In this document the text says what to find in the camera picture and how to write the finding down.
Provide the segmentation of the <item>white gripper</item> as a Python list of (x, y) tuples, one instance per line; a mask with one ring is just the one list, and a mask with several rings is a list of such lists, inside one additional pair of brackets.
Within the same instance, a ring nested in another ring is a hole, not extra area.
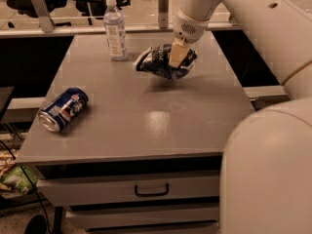
[(170, 52), (170, 66), (179, 67), (189, 52), (188, 44), (197, 42), (203, 36), (210, 18), (211, 11), (204, 8), (178, 8), (173, 24), (175, 40)]

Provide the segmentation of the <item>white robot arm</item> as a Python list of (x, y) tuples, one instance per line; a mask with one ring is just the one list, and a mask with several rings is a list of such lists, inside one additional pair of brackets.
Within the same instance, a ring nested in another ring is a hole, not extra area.
[(172, 64), (224, 5), (265, 65), (236, 67), (246, 87), (279, 85), (288, 101), (242, 121), (222, 155), (220, 234), (312, 234), (312, 20), (289, 0), (181, 0)]

